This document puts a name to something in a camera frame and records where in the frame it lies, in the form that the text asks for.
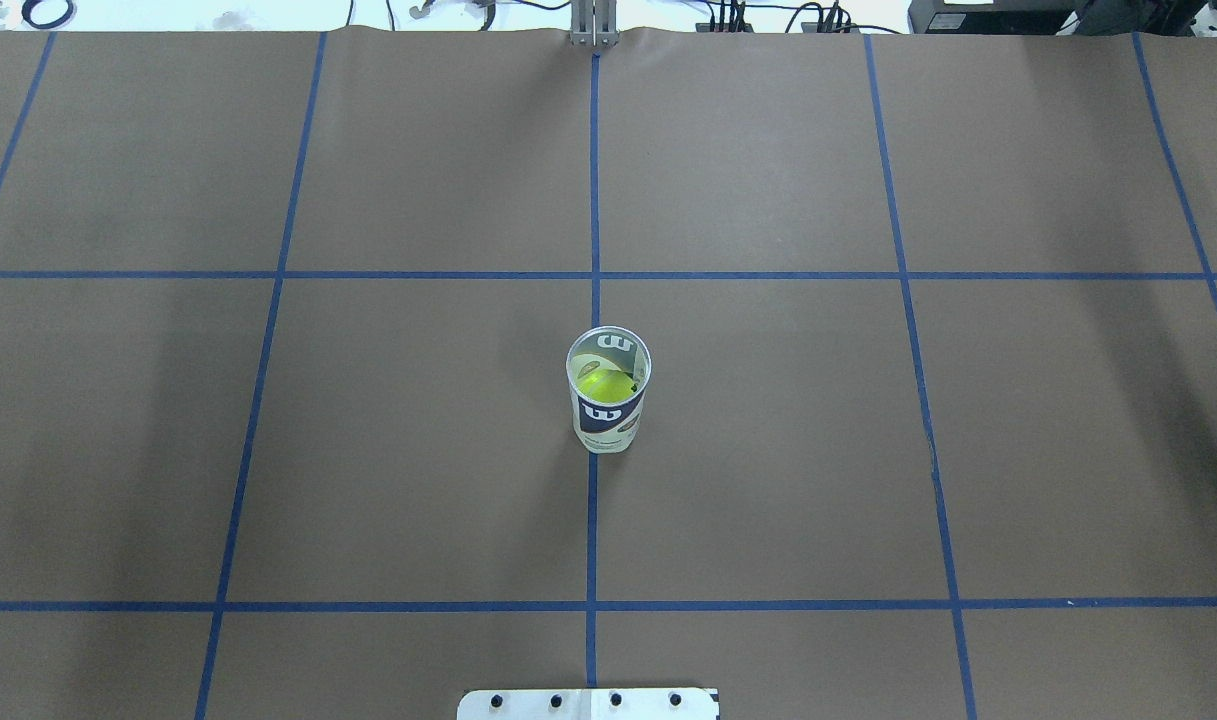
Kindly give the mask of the clear tennis ball tube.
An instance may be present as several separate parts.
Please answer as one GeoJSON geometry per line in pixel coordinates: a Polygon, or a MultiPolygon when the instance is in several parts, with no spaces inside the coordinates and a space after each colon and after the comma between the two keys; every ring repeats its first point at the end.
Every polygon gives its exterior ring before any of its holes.
{"type": "Polygon", "coordinates": [[[591,454],[619,454],[639,429],[652,351],[643,338],[617,325],[600,325],[577,337],[563,359],[573,410],[572,427],[591,454]]]}

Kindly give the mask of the yellow tennis ball Wilson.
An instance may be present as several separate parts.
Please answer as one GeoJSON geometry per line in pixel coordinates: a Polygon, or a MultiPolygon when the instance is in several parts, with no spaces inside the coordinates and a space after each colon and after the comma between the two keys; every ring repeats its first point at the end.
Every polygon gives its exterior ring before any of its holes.
{"type": "Polygon", "coordinates": [[[598,404],[622,404],[636,395],[636,381],[613,366],[589,362],[576,375],[574,388],[598,404]]]}

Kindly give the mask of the brown paper table mat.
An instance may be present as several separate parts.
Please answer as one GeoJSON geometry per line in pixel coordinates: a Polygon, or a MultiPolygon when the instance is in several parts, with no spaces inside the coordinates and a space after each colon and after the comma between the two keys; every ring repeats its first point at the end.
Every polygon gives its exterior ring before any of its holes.
{"type": "Polygon", "coordinates": [[[1217,719],[1217,38],[0,33],[0,719],[585,685],[1217,719]]]}

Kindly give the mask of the black box white label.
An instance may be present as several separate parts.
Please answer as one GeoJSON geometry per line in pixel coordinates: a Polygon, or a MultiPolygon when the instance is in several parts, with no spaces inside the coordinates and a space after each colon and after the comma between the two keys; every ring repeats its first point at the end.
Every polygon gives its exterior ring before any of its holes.
{"type": "Polygon", "coordinates": [[[1075,1],[910,1],[916,35],[1056,35],[1075,1]]]}

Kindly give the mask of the blue tape roll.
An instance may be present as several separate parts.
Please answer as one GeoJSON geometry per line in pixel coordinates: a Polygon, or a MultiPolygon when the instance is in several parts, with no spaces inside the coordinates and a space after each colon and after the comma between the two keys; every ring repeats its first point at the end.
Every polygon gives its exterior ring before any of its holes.
{"type": "Polygon", "coordinates": [[[77,10],[74,0],[24,0],[19,2],[19,18],[30,29],[49,32],[68,24],[77,10]]]}

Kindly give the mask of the aluminium frame post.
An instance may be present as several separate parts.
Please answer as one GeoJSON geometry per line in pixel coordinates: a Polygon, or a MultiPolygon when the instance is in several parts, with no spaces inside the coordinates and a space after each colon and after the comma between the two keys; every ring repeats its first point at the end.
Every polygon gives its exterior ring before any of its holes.
{"type": "Polygon", "coordinates": [[[608,49],[619,41],[616,0],[570,1],[570,43],[574,47],[608,49]]]}

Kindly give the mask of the white pedestal column base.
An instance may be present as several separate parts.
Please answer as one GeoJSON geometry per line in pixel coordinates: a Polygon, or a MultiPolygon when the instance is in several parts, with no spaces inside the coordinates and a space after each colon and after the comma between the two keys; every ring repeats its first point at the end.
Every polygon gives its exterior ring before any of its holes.
{"type": "Polygon", "coordinates": [[[719,719],[718,691],[696,687],[479,690],[458,719],[719,719]]]}

